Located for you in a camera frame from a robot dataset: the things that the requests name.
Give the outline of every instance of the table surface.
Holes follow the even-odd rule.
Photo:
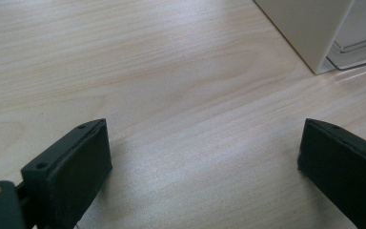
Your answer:
[[[107,118],[79,228],[355,228],[296,169],[305,118],[366,139],[366,67],[313,75],[252,0],[0,1],[0,180]]]

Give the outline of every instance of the wooden table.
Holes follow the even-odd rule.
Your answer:
[[[81,229],[355,228],[296,158],[307,117],[366,139],[366,67],[313,75],[252,0],[0,1],[0,180],[101,117]]]

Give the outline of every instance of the wood grain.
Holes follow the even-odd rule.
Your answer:
[[[366,67],[314,76],[251,0],[0,1],[0,180],[108,120],[85,228],[355,228],[296,169],[305,118],[366,139]]]

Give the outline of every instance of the light wood surface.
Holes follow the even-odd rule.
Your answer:
[[[307,117],[366,139],[366,67],[313,75],[252,0],[0,1],[0,180],[101,117],[81,229],[355,228],[296,158]]]

